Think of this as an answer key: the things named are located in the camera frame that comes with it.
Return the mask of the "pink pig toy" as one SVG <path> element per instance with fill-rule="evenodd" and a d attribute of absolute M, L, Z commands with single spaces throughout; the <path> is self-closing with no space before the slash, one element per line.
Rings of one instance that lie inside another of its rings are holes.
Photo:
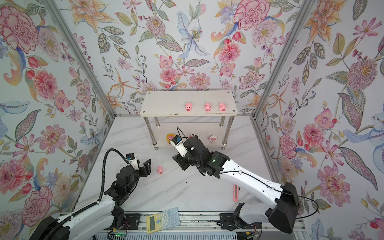
<path fill-rule="evenodd" d="M 158 166 L 158 168 L 157 168 L 157 172 L 159 173 L 159 174 L 162 174 L 163 173 L 163 167 L 162 166 Z"/>
<path fill-rule="evenodd" d="M 227 110 L 227 105 L 225 103 L 220 103 L 219 104 L 219 110 L 221 112 L 225 112 Z"/>
<path fill-rule="evenodd" d="M 192 110 L 192 104 L 191 103 L 187 103 L 186 105 L 185 105 L 185 109 L 186 109 L 186 111 L 191 111 Z"/>
<path fill-rule="evenodd" d="M 211 105 L 210 103 L 206 103 L 206 104 L 205 104 L 205 111 L 206 111 L 206 112 L 210 112 L 211 109 L 212 109 L 212 105 Z"/>

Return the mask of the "pink white round figurine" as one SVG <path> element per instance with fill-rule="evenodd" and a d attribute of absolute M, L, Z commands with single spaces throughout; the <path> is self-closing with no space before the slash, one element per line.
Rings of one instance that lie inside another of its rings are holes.
<path fill-rule="evenodd" d="M 216 135 L 209 136 L 209 142 L 214 144 L 217 141 L 218 137 Z"/>

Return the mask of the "pink bear with yellow flower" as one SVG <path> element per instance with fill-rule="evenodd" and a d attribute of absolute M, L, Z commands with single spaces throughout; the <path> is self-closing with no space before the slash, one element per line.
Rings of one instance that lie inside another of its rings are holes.
<path fill-rule="evenodd" d="M 167 134 L 167 142 L 168 144 L 171 144 L 172 139 L 175 137 L 174 134 Z"/>

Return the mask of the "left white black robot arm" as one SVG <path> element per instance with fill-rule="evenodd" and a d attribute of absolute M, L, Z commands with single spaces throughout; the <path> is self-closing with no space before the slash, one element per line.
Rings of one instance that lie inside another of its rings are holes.
<path fill-rule="evenodd" d="M 87 240 L 98 232 L 119 229 L 128 222 L 121 205 L 129 198 L 140 178 L 151 174 L 151 160 L 138 170 L 126 166 L 116 175 L 102 199 L 59 218 L 43 219 L 30 237 L 31 240 Z"/>

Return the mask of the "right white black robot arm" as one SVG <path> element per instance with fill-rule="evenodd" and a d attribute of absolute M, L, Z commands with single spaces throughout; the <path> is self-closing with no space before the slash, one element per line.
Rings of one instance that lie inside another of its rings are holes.
<path fill-rule="evenodd" d="M 248 171 L 227 155 L 209 151 L 198 136 L 186 139 L 176 135 L 171 145 L 178 151 L 173 160 L 182 170 L 194 166 L 203 176 L 231 182 L 261 201 L 251 207 L 239 204 L 235 211 L 238 223 L 268 221 L 283 233 L 293 232 L 300 208 L 294 185 L 274 183 Z"/>

